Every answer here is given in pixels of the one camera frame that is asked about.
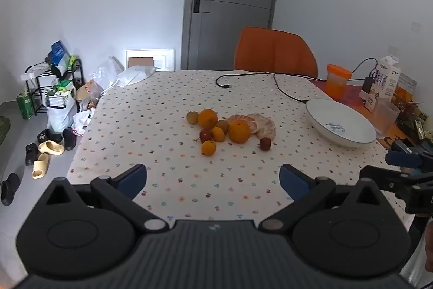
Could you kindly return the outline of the person's hand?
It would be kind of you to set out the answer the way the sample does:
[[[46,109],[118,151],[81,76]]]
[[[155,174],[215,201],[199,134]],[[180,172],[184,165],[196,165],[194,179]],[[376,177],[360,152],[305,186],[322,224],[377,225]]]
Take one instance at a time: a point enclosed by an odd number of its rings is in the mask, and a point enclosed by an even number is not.
[[[427,256],[425,269],[426,271],[432,273],[433,272],[433,221],[430,221],[427,224],[427,228],[425,230],[425,252]]]

